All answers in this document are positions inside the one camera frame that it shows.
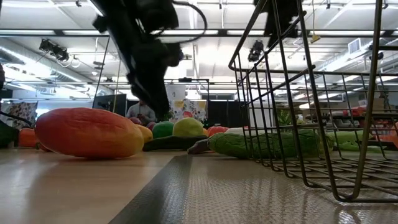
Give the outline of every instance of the metal wire rack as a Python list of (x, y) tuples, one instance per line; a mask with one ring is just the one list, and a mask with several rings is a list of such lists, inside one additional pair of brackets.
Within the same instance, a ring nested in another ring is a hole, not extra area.
[[(272, 1), (278, 40), (264, 52), (252, 68), (242, 68), (239, 51), (267, 1)], [(380, 101), (375, 99), (375, 95), (384, 95), (385, 99), (389, 93), (393, 95), (398, 92), (388, 89), (389, 86), (398, 84), (391, 81), (398, 77), (398, 74), (377, 73), (379, 51), (398, 50), (397, 46), (379, 46), (382, 0), (376, 0), (369, 73), (314, 71), (315, 66), (311, 61), (307, 39), (309, 32), (305, 28), (304, 21), (306, 12), (302, 9), (301, 1), (297, 0), (298, 18), (284, 33), (280, 29), (276, 2), (276, 0), (258, 2), (229, 63), (229, 68), (236, 75), (238, 100), (243, 105), (240, 108), (241, 119), (249, 124), (248, 127), (243, 127), (249, 157), (274, 171), (283, 172), (288, 178), (302, 179), (307, 187), (329, 190), (340, 202), (398, 202), (398, 151), (388, 151), (389, 146), (395, 146), (394, 139), (398, 139), (396, 126), (398, 113), (385, 100), (381, 108), (374, 108), (375, 100)], [(287, 68), (282, 40), (297, 24), (301, 26), (301, 38), (308, 68), (303, 71), (290, 71)], [(280, 48), (283, 70), (270, 70), (268, 55), (277, 45)], [(258, 68), (260, 63), (265, 64), (265, 69)], [(277, 83), (271, 81), (272, 73), (282, 73), (285, 81), (276, 85)], [(265, 83), (259, 81), (259, 75), (265, 75)], [(328, 77), (333, 76), (340, 76), (341, 81), (328, 83)], [(355, 76), (355, 79), (348, 78), (349, 76)], [(301, 104), (303, 100), (308, 103), (309, 114), (304, 117), (308, 120), (306, 124), (297, 124), (296, 116), (300, 108), (297, 107), (298, 97), (293, 94), (297, 89), (292, 89), (292, 85), (301, 85)], [(278, 97), (275, 94), (277, 90), (285, 90), (287, 106), (277, 105), (275, 100)], [(363, 93), (366, 108), (358, 110), (351, 105), (349, 98), (355, 92)], [(335, 101), (330, 99), (332, 97), (340, 99), (337, 107)], [(290, 113), (290, 124), (279, 123), (278, 110), (287, 110)], [(335, 115), (335, 111), (344, 111), (345, 114)], [(343, 127), (336, 125), (334, 120), (337, 118), (348, 121), (347, 125)], [(250, 119), (254, 120), (254, 125), (250, 125)], [(262, 120), (263, 125), (258, 125), (257, 120)], [(313, 130), (314, 136), (319, 137), (316, 158), (304, 156), (306, 145), (300, 142), (302, 139), (299, 136), (303, 129)], [(341, 143), (346, 141), (340, 136), (342, 131), (354, 134), (356, 140), (352, 146), (356, 148), (356, 152), (342, 150)], [(289, 132), (293, 136), (296, 157), (287, 157), (284, 152), (283, 145), (286, 142), (281, 138), (283, 132)], [(264, 150), (268, 150), (271, 156), (269, 158), (261, 156), (259, 151), (264, 145), (260, 143), (259, 134), (265, 134), (266, 139), (269, 139), (269, 135), (278, 137), (279, 157), (272, 156), (274, 143), (270, 145), (270, 141), (267, 141), (267, 149)], [(385, 141), (385, 136), (390, 136), (388, 141)], [(333, 151), (330, 151), (330, 138), (334, 138)], [(370, 147), (377, 147), (377, 152), (370, 153)]]

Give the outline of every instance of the ceiling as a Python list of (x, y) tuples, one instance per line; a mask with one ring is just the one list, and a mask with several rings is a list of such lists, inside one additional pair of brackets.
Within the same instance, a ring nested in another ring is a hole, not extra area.
[[(304, 0), (303, 8), (307, 11), (305, 23), (307, 30), (315, 29), (348, 29), (348, 30), (372, 30), (374, 25), (374, 1), (370, 0), (331, 0), (331, 8), (326, 8), (326, 0)], [(3, 0), (0, 17), (0, 29), (86, 29), (93, 30), (91, 25), (96, 17), (96, 11), (81, 0), (81, 7), (75, 5), (75, 0)], [(220, 9), (218, 0), (191, 1), (196, 4), (205, 14), (209, 29), (245, 29), (253, 13), (254, 6), (250, 0), (222, 0), (223, 8)], [(389, 7), (382, 12), (382, 29), (396, 29), (398, 27), (397, 12), (398, 0), (387, 0)], [(195, 16), (193, 11), (186, 7), (177, 7), (179, 29), (202, 29), (203, 22), (199, 16)], [(260, 14), (253, 29), (263, 29), (266, 23), (267, 14)], [(316, 69), (323, 68), (327, 60), (336, 57), (348, 50), (348, 44), (355, 38), (322, 38), (310, 44), (310, 53)], [(17, 44), (18, 46), (43, 56), (39, 50), (41, 37), (1, 37)], [(175, 42), (188, 37), (163, 37), (164, 42)], [(98, 38), (96, 48), (96, 38), (94, 37), (50, 37), (53, 43), (66, 47), (70, 55), (79, 59), (71, 63), (63, 63), (66, 67), (64, 73), (81, 75), (87, 80), (98, 80), (97, 72), (93, 65), (94, 61), (102, 62), (107, 37)], [(248, 38), (240, 54), (242, 56), (242, 66), (252, 67), (247, 61), (249, 49), (253, 43), (261, 39), (264, 43), (268, 41), (263, 37)], [(184, 54), (193, 55), (194, 46), (198, 65), (197, 78), (209, 78), (213, 82), (232, 82), (235, 81), (234, 72), (228, 68), (229, 60), (240, 40), (240, 37), (204, 37), (200, 40), (182, 46)], [(305, 52), (299, 48), (301, 39), (285, 39), (284, 50), (289, 70), (303, 70), (307, 67)], [(280, 49), (277, 47), (269, 56), (270, 69), (282, 69)], [(46, 60), (53, 64), (56, 61), (49, 55), (44, 55)], [(386, 53), (386, 61), (394, 60), (395, 52)], [(115, 44), (111, 40), (108, 53), (105, 56), (105, 66), (102, 79), (107, 77), (114, 81), (118, 73), (120, 81), (126, 82), (126, 69), (121, 64), (119, 70), (119, 57)], [(333, 70), (363, 72), (368, 69), (363, 58), (353, 60), (341, 66), (333, 67)], [(166, 78), (181, 78), (193, 75), (193, 61), (183, 60), (178, 68), (170, 68), (166, 73)], [(281, 74), (272, 74), (273, 77), (281, 77)], [(108, 90), (114, 90), (115, 86), (108, 86)]]

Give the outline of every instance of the textured mat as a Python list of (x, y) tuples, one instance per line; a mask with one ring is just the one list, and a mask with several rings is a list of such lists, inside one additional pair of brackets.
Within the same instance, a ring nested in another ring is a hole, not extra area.
[(253, 161), (178, 156), (111, 223), (398, 223), (398, 205), (339, 203)]

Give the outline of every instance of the ceiling light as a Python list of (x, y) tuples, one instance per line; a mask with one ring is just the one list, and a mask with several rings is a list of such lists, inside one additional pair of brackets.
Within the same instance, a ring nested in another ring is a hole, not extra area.
[(76, 3), (74, 2), (66, 2), (66, 3), (61, 3), (61, 4), (40, 4), (40, 3), (27, 3), (23, 2), (21, 4), (18, 3), (8, 3), (8, 2), (3, 2), (1, 6), (4, 7), (16, 7), (16, 8), (29, 8), (29, 9), (43, 9), (43, 8), (55, 8), (55, 7), (76, 7)]
[(300, 109), (310, 109), (310, 104), (309, 103), (304, 103), (303, 105), (298, 106)]
[(19, 85), (7, 84), (7, 86), (21, 88), (21, 89), (24, 89), (24, 90), (36, 91), (35, 88), (33, 88), (33, 87), (29, 86), (29, 85), (25, 85), (25, 84), (19, 84)]
[(344, 80), (339, 80), (337, 83), (343, 83), (343, 82), (349, 82), (351, 80), (354, 80), (355, 78), (358, 78), (359, 75), (350, 75), (348, 77), (344, 77)]
[(388, 76), (388, 77), (385, 76), (385, 77), (384, 77), (383, 75), (381, 76), (381, 80), (384, 81), (384, 82), (385, 82), (385, 81), (388, 81), (388, 80), (393, 80), (393, 79), (395, 79), (395, 78), (398, 78), (398, 77), (393, 77), (393, 76)]
[(108, 31), (100, 33), (98, 30), (64, 30), (62, 32), (65, 35), (109, 35)]
[(373, 30), (316, 30), (317, 35), (373, 35)]
[(355, 88), (354, 91), (347, 91), (347, 94), (354, 93), (355, 91), (361, 90), (363, 87)]
[(318, 96), (318, 99), (326, 99), (326, 98), (332, 98), (332, 97), (335, 97), (335, 96), (338, 96), (338, 95), (340, 95), (341, 93), (330, 93), (330, 94), (322, 94), (322, 95), (320, 95), (320, 96)]
[[(162, 35), (199, 35), (202, 34), (203, 30), (165, 30)], [(206, 35), (217, 35), (218, 30), (206, 30)]]
[[(243, 35), (244, 30), (228, 30), (227, 35)], [(249, 35), (263, 35), (263, 30), (250, 30)]]
[(30, 35), (55, 35), (54, 30), (16, 30), (16, 29), (0, 29), (0, 35), (11, 34), (30, 34)]

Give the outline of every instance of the orange pumpkin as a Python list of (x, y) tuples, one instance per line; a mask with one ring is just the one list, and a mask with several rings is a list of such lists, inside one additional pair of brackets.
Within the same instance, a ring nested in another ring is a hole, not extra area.
[(78, 157), (129, 157), (144, 146), (135, 124), (106, 110), (55, 109), (38, 118), (35, 132), (44, 147)]
[(229, 128), (226, 127), (221, 127), (221, 126), (213, 126), (210, 127), (209, 129), (207, 129), (208, 133), (209, 133), (209, 137), (217, 134), (217, 133), (224, 133), (226, 132), (226, 130), (228, 130)]
[(35, 130), (31, 128), (22, 128), (19, 131), (18, 146), (35, 147), (37, 143)]

